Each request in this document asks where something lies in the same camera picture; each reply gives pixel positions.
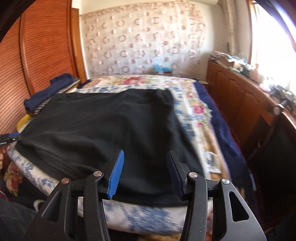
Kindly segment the yellow plush toy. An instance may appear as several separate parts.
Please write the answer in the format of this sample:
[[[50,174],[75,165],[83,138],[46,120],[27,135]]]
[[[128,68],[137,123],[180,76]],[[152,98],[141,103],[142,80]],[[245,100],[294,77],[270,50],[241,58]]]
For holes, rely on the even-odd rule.
[[[31,117],[25,114],[16,124],[16,130],[19,131],[30,119]]]

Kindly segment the wooden slatted wardrobe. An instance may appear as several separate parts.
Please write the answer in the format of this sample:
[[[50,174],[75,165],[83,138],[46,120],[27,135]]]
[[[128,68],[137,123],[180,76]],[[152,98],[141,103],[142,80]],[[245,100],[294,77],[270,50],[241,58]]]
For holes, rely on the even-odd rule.
[[[24,99],[63,73],[78,76],[72,44],[72,1],[34,1],[1,40],[1,133],[25,115]]]

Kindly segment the black printed t-shirt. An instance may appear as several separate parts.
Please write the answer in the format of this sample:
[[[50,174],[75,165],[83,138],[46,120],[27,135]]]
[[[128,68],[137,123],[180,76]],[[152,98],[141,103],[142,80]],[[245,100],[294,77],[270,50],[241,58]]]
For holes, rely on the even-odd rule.
[[[166,161],[168,151],[203,174],[169,90],[65,93],[52,98],[25,127],[16,150],[55,179],[84,179],[116,151],[125,153],[114,200],[180,206]]]

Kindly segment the navy blue bed cover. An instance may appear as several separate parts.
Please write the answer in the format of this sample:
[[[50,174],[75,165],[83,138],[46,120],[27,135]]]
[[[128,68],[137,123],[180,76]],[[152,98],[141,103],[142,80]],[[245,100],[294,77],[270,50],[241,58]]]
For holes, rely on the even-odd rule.
[[[244,191],[245,195],[253,194],[253,183],[248,166],[240,148],[231,135],[229,126],[204,85],[195,82],[194,87],[201,101],[207,104],[211,111],[211,125],[214,128],[215,136],[225,158],[233,184],[239,188],[239,190]]]

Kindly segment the folded navy garment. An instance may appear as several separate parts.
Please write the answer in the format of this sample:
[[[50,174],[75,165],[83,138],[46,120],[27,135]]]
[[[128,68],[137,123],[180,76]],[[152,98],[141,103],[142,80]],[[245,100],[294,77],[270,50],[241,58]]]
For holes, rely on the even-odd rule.
[[[69,87],[74,83],[74,77],[69,73],[64,73],[50,80],[50,86],[44,90],[40,90],[33,94],[30,98],[23,101],[27,113],[33,111],[50,97],[54,96],[58,91]]]

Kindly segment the blue floral white sheet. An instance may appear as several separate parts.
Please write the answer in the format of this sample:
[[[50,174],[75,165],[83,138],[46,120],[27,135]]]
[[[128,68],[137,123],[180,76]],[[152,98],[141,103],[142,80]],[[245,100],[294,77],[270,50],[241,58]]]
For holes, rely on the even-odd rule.
[[[201,133],[196,124],[199,120],[193,115],[193,109],[187,93],[197,99],[196,90],[185,87],[167,86],[174,97],[175,113],[185,129],[185,132],[197,153],[205,177],[210,177],[205,149],[201,141]],[[18,167],[20,172],[43,194],[49,195],[58,184],[52,178],[27,158],[23,157],[15,148],[15,144],[8,146],[8,156]],[[113,230],[140,234],[170,235],[182,231],[186,207],[151,207],[135,205],[114,200],[103,202],[107,226]]]

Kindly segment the blue item on box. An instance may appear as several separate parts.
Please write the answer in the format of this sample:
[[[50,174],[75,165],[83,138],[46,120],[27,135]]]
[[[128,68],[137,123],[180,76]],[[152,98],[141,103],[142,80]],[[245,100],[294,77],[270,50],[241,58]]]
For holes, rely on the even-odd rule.
[[[158,75],[172,74],[172,69],[170,67],[163,67],[159,64],[153,66],[153,71]]]

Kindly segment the beige window drape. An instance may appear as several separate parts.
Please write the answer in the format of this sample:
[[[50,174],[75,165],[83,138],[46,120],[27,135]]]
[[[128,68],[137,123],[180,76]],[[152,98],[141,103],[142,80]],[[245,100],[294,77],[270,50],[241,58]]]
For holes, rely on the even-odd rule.
[[[220,0],[218,1],[219,6],[224,14],[227,31],[228,31],[228,43],[229,43],[229,53],[231,55],[237,54],[237,18],[235,10],[234,0]]]

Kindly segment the floral bed blanket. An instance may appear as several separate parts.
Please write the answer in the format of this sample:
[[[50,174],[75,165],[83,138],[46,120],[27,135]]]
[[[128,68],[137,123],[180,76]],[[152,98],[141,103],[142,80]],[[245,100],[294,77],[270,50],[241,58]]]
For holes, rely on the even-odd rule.
[[[218,143],[211,121],[214,120],[213,108],[203,102],[201,91],[196,90],[195,80],[162,75],[118,75],[100,76],[91,79],[78,93],[118,93],[128,89],[168,89],[174,98],[175,114],[191,141],[206,173],[212,180],[218,181],[230,177],[230,172]],[[6,153],[11,160],[1,190],[9,197],[17,197],[19,185],[27,178],[39,191],[50,194],[57,185],[57,180],[35,167],[9,145]]]

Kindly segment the wooden side cabinet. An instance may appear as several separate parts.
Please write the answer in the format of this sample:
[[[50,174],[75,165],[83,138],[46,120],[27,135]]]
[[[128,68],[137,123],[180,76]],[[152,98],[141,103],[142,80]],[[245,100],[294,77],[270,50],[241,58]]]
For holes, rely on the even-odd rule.
[[[209,61],[206,80],[232,137],[246,159],[271,137],[281,109],[275,99],[247,77]]]

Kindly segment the clutter pile on cabinet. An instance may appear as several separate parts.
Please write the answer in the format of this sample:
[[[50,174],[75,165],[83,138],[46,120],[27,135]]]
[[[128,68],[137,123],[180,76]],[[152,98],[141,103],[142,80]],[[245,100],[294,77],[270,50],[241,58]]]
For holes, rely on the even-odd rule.
[[[258,64],[255,64],[255,68],[253,68],[245,59],[241,59],[238,56],[231,56],[223,52],[213,51],[210,54],[209,60],[233,72],[242,74],[253,81],[261,82],[263,80],[263,76],[259,74]]]

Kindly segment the sheer circle-pattern curtain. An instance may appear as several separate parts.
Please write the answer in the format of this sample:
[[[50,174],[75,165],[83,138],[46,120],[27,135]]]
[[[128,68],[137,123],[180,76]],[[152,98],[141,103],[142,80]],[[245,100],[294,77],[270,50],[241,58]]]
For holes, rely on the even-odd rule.
[[[155,64],[173,76],[199,73],[205,24],[195,4],[126,4],[83,14],[80,22],[90,77],[154,74]]]

